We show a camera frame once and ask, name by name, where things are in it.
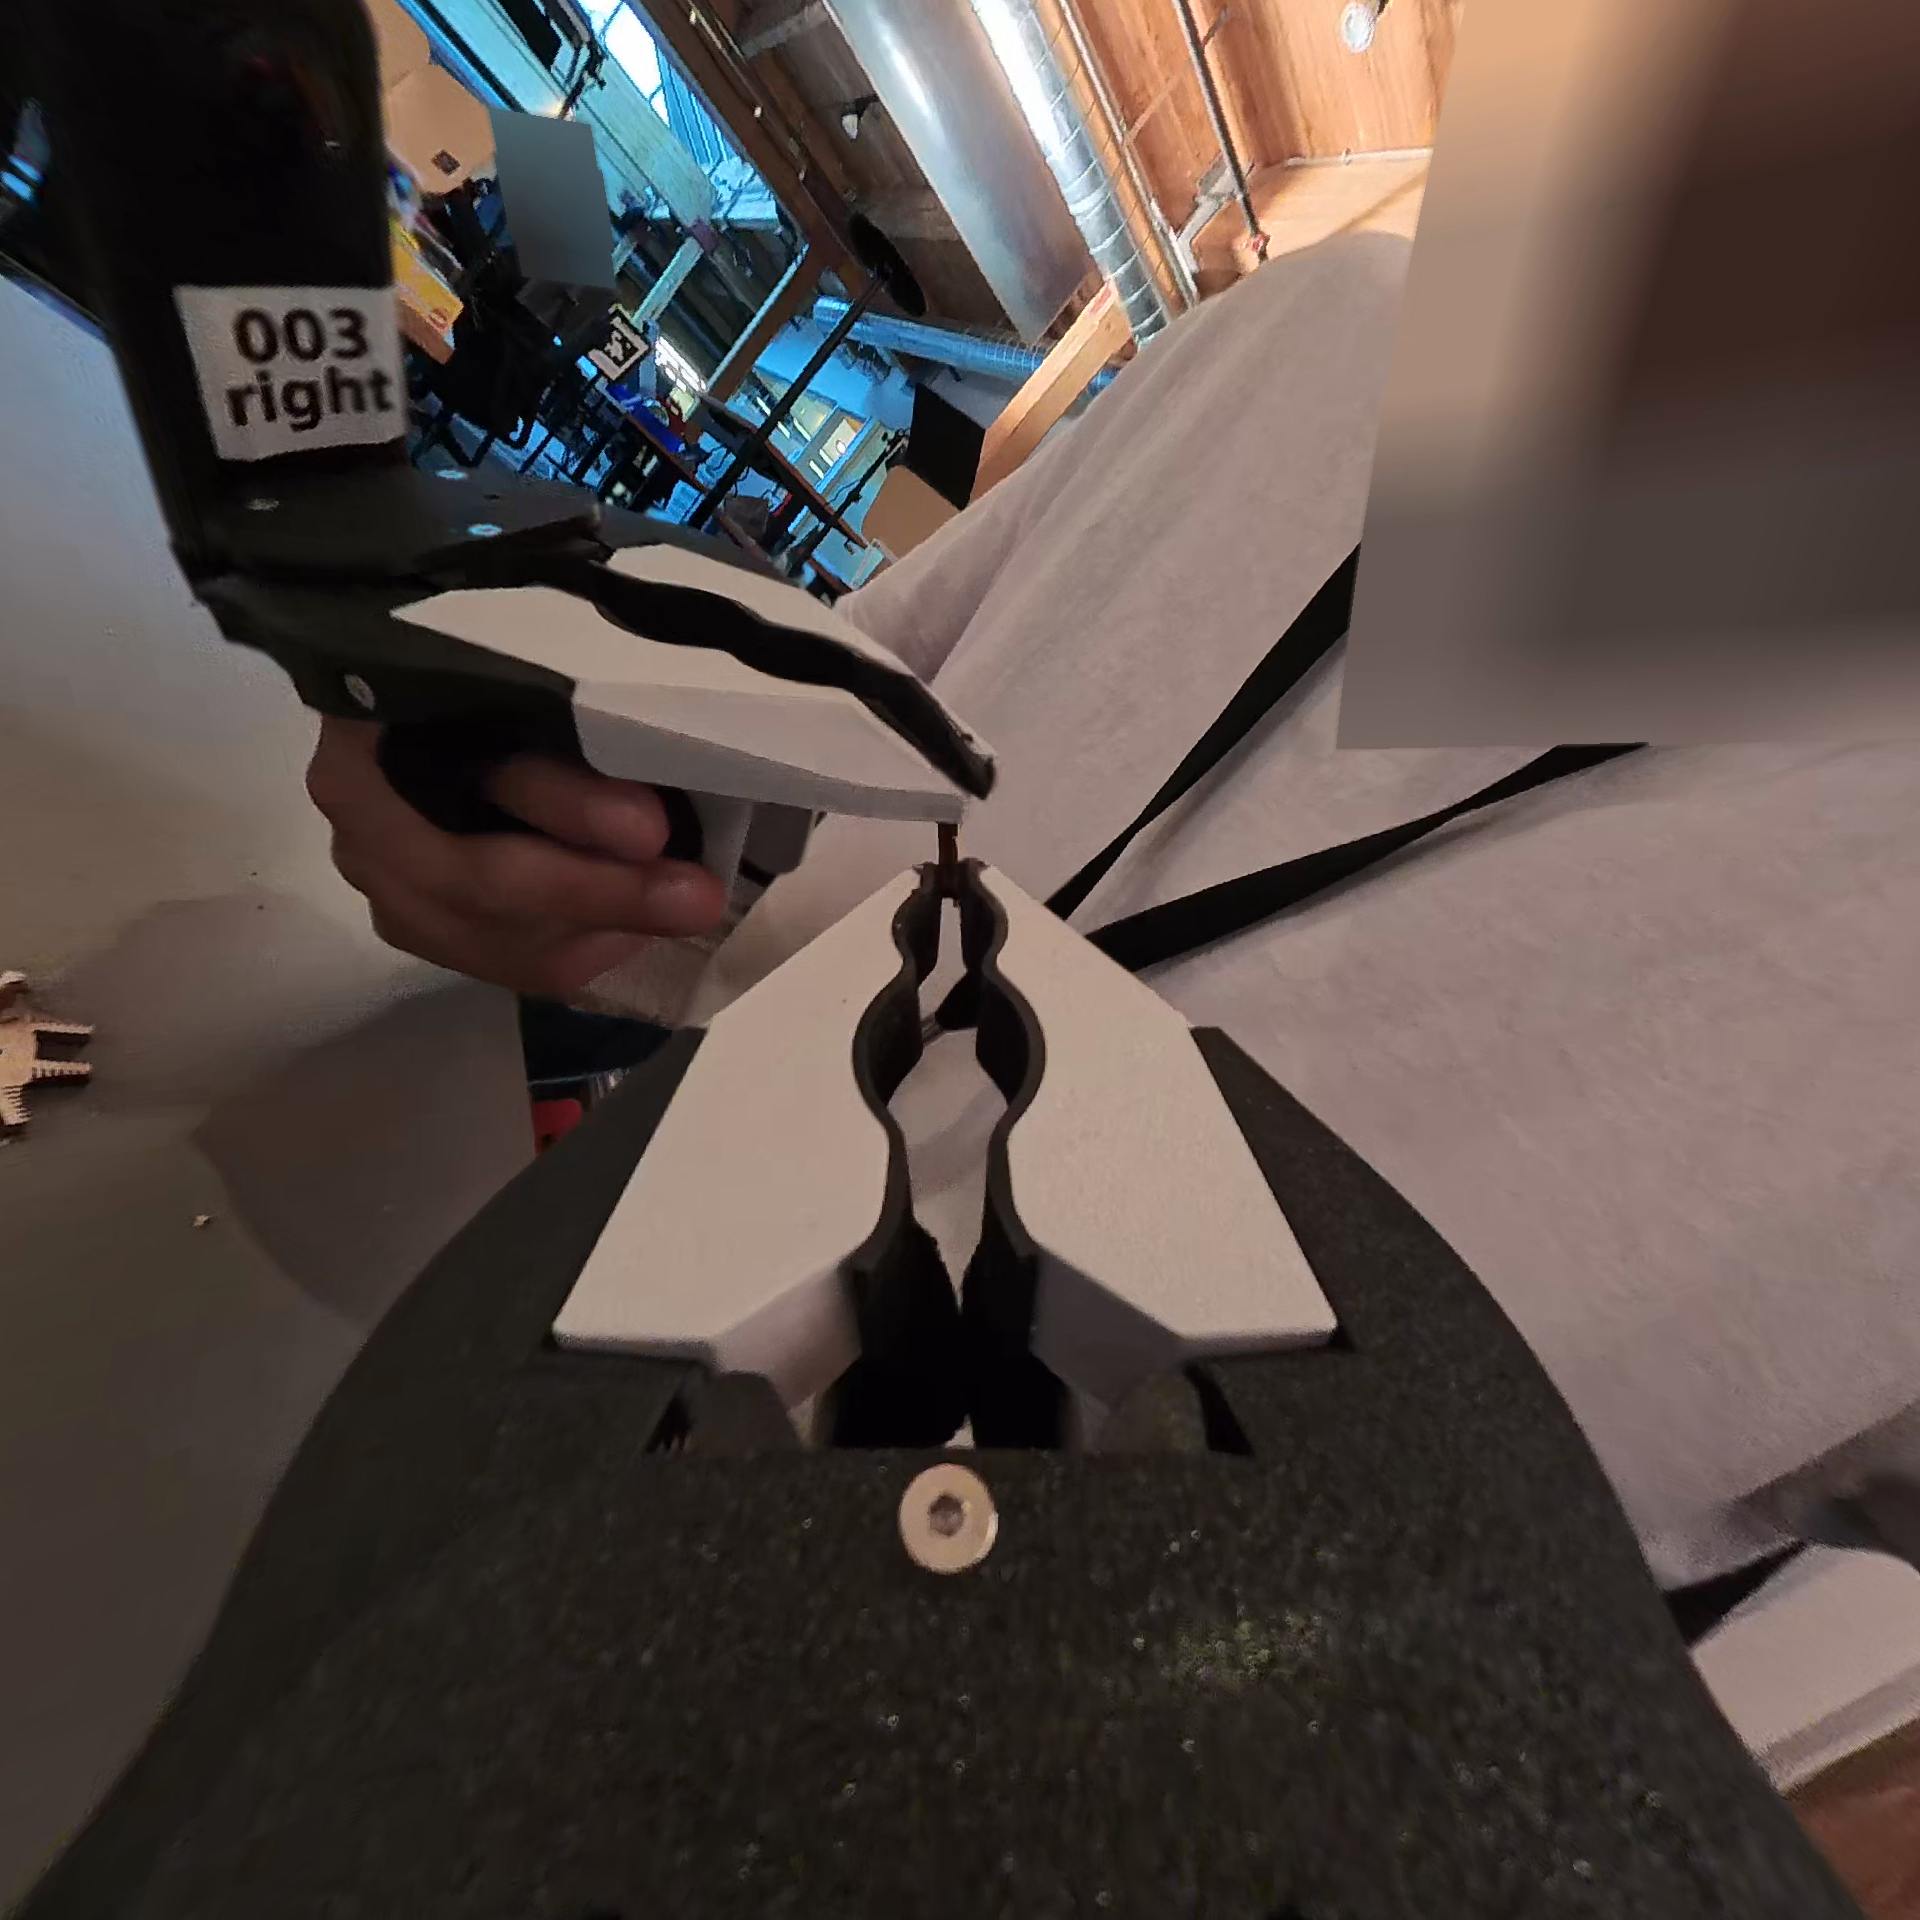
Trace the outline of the corrugated silver duct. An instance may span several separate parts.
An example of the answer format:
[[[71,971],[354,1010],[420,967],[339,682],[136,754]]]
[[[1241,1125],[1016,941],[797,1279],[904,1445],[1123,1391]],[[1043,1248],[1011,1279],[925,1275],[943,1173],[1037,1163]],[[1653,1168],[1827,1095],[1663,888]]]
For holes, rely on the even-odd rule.
[[[1193,283],[1121,120],[1084,5],[975,2],[975,15],[1097,274],[1146,347],[1193,305]]]

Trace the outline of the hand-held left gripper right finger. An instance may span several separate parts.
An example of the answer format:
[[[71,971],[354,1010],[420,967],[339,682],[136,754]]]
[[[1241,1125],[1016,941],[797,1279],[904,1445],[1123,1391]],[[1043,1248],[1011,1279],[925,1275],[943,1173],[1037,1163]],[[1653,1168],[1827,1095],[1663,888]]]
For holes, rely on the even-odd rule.
[[[975,1053],[1001,1097],[972,1257],[978,1423],[1115,1409],[1193,1360],[1309,1352],[1337,1314],[1202,1034],[972,867]]]

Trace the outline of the person's right hand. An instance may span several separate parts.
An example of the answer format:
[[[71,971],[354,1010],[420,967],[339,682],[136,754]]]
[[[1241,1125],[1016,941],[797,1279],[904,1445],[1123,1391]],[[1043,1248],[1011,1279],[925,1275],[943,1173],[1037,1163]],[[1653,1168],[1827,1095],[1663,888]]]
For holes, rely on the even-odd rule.
[[[650,941],[713,933],[730,895],[668,855],[668,815],[645,785],[541,757],[493,768],[514,833],[453,835],[393,792],[376,725],[322,717],[304,787],[337,873],[376,936],[488,985],[572,1002]]]

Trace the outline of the smooth metal duct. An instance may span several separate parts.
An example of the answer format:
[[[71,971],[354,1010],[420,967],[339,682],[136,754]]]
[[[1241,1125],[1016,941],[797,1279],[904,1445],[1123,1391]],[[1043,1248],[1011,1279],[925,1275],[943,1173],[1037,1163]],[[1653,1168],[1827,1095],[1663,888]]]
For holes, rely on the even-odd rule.
[[[972,2],[829,2],[929,188],[1023,343],[1056,323],[1089,247]]]

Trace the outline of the wooden spiked gear wheel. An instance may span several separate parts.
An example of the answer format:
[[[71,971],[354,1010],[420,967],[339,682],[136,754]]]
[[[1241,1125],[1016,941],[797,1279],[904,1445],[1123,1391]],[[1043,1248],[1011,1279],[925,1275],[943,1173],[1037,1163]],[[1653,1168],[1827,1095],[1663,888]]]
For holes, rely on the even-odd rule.
[[[49,1089],[90,1082],[82,1057],[95,1025],[50,1017],[40,1010],[26,973],[2,973],[2,1138],[15,1140],[33,1125],[33,1097]]]

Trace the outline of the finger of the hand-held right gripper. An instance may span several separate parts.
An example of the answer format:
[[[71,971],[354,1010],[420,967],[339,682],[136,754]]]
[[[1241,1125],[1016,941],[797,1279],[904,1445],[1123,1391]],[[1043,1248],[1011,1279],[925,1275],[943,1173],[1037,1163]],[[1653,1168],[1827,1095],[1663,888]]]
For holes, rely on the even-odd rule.
[[[637,545],[597,563],[597,607],[650,641],[704,648],[783,682],[855,693],[914,737],[965,737],[965,720],[834,609],[804,589],[681,545]]]
[[[584,760],[607,777],[924,826],[962,823],[994,787],[994,757],[940,703],[890,717],[879,693],[651,637],[560,587],[439,593],[400,619],[560,676]]]

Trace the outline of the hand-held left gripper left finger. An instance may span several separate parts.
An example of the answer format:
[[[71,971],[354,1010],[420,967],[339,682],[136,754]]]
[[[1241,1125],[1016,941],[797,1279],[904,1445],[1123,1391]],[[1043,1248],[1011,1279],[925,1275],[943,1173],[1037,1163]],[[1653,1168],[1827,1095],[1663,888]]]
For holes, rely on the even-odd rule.
[[[924,1053],[933,869],[716,1015],[552,1329],[756,1376],[842,1445],[933,1442],[933,1237],[891,1099]]]

